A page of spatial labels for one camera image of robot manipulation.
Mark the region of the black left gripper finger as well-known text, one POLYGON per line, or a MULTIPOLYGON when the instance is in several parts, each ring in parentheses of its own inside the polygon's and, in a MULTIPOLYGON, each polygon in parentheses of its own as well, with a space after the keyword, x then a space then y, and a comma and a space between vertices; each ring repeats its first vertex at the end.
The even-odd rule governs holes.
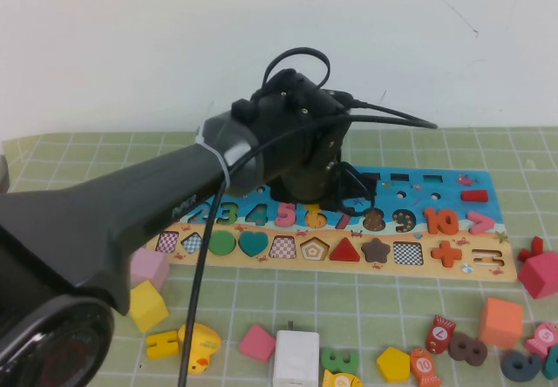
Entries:
POLYGON ((270 197, 272 200, 287 204, 303 203, 303 200, 292 194, 281 181, 274 181, 270 184, 270 197))
POLYGON ((359 172, 348 162, 339 162, 333 169, 330 205, 350 217, 364 217, 375 206, 377 181, 359 172), (364 207, 348 207, 346 200, 363 199, 364 207))

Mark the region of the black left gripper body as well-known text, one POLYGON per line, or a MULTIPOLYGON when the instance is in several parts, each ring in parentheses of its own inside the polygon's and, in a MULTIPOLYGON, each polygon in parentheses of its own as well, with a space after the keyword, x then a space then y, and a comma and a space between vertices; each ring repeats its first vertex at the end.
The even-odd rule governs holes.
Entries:
POLYGON ((314 204, 326 198, 333 184, 344 135, 349 129, 345 114, 305 120, 304 129, 284 136, 262 151, 263 181, 269 187, 281 181, 288 190, 314 204))

